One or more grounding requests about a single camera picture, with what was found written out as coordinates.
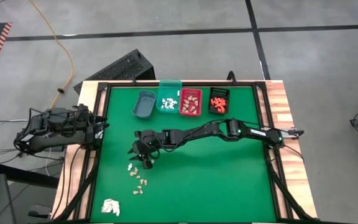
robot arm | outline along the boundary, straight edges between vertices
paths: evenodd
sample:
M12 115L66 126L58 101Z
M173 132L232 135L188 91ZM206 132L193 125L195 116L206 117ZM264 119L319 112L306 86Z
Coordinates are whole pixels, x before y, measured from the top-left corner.
M52 108L34 115L27 127L17 133L15 147L23 153L35 154L48 147L81 144L94 149L96 133L109 125L106 118L92 114L87 106L79 105L75 110Z
M220 128L221 124L226 125L226 133ZM153 130L136 131L135 141L132 149L128 152L135 153L136 156L130 160L139 160L143 162L144 169L151 169L150 158L156 159L153 152L159 153L159 149L172 152L188 141L210 136L219 137L224 141L238 141L242 138L257 139L265 142L271 147L283 144L282 136L279 130L269 129L267 131L250 128L243 121L237 119L222 119L210 121L200 127L189 130L164 129L161 133Z

orange pieces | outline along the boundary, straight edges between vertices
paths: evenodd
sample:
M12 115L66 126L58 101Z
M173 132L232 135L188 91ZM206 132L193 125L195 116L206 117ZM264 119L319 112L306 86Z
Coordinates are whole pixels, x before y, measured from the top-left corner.
M211 105L214 105L219 113L224 113L226 111L224 108L226 106L226 100L224 98L215 97L211 99Z

green mat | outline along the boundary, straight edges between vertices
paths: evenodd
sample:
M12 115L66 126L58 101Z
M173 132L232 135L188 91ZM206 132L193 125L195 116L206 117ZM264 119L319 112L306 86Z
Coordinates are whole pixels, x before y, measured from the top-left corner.
M252 88L229 88L229 114L209 114L209 88L203 91L199 117L161 113L149 120L136 118L132 109L140 90L157 94L158 88L113 88L104 132L92 222L275 222L272 195L262 143L243 139L225 142L204 138L188 142L175 152L161 150L154 168L139 175L147 179L143 194L134 195L139 179L131 177L127 154L136 140L134 131L190 129L213 119L236 118L258 123ZM121 214L101 213L104 200L120 203Z

gray tile floor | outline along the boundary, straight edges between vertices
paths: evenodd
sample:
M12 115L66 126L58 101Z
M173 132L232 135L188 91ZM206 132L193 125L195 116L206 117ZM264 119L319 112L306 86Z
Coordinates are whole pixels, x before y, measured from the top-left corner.
M35 0L57 34L250 27L242 0ZM258 27L358 25L358 1L252 1ZM0 4L9 36L50 35L27 0ZM284 80L317 213L322 220L358 223L358 30L261 33L270 76ZM263 79L254 38L246 34L173 35L63 40L75 64L71 86L133 49L154 65L157 78ZM0 55L0 119L26 119L28 107L49 107L70 66L53 41L6 42ZM76 104L69 89L57 106ZM0 126L0 149L11 148L23 124ZM5 154L0 162L14 154ZM53 152L53 157L61 154ZM43 159L16 159L31 169ZM31 190L37 195L41 190ZM21 197L18 203L29 197ZM27 213L20 210L20 215Z

crumpled paper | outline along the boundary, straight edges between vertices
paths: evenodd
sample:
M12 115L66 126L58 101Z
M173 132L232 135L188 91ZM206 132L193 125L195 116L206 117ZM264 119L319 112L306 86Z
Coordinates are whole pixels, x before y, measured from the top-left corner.
M109 198L104 200L102 213L111 213L111 212L119 216L119 202Z

